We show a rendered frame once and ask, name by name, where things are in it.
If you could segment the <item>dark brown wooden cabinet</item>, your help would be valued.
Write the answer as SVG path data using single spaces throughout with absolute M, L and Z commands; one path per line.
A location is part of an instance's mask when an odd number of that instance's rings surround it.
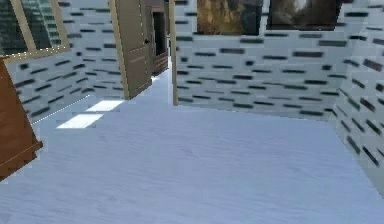
M 168 0 L 145 0 L 148 34 L 153 51 L 153 75 L 168 69 Z

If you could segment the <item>beige room door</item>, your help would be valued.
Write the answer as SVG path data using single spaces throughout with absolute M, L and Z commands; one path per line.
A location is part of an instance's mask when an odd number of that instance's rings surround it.
M 109 0 L 109 6 L 124 98 L 131 100 L 152 84 L 145 6 L 143 0 Z

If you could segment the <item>brown wooden cupboard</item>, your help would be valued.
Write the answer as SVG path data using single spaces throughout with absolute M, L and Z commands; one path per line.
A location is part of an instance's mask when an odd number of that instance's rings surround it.
M 36 159 L 43 142 L 36 138 L 0 56 L 0 182 Z

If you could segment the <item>brown framed wall picture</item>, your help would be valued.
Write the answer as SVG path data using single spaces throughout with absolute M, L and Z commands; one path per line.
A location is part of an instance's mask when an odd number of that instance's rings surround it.
M 197 33 L 257 36 L 262 7 L 263 0 L 197 0 Z

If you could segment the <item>dark framed wall picture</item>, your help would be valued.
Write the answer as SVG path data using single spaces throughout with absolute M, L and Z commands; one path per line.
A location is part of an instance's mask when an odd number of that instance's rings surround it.
M 270 0 L 267 30 L 333 31 L 344 0 Z

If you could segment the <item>window with beige frame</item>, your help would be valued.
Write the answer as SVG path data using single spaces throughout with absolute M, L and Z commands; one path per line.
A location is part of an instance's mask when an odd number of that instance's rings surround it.
M 16 63 L 69 50 L 58 0 L 0 0 L 0 60 Z

